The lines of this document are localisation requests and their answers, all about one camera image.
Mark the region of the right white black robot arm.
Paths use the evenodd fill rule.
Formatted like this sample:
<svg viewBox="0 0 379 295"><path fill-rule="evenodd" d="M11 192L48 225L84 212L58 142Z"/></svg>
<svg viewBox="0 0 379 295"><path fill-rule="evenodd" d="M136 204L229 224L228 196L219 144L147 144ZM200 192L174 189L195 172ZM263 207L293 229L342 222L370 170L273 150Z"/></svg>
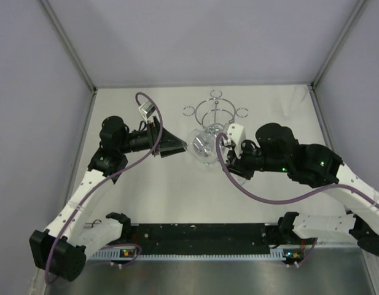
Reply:
<svg viewBox="0 0 379 295"><path fill-rule="evenodd" d="M222 169L232 184L253 200L269 205L288 205L325 193L344 205L349 213L316 216L287 212L278 221L278 234L286 243L302 240L338 240L355 243L379 256L379 192L360 179L334 151L321 144L301 144L289 127L268 123L256 131L256 140L246 138L242 125L230 124L217 136L216 147ZM255 172L284 173L311 191L288 200L258 197L233 178L250 180Z"/></svg>

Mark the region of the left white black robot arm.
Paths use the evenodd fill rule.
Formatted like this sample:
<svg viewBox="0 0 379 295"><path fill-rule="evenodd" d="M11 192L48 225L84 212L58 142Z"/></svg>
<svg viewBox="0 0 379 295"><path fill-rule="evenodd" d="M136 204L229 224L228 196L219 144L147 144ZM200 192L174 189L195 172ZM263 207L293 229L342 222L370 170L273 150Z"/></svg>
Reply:
<svg viewBox="0 0 379 295"><path fill-rule="evenodd" d="M50 285L58 278L73 281L96 252L110 243L131 239L131 221L123 213L109 213L100 225L84 228L104 194L132 167L128 153L146 151L147 155L168 157L185 152L186 146L156 117L146 122L144 129L133 131L119 116L104 119L99 148L78 188L57 217L29 238L35 266L44 270L45 282Z"/></svg>

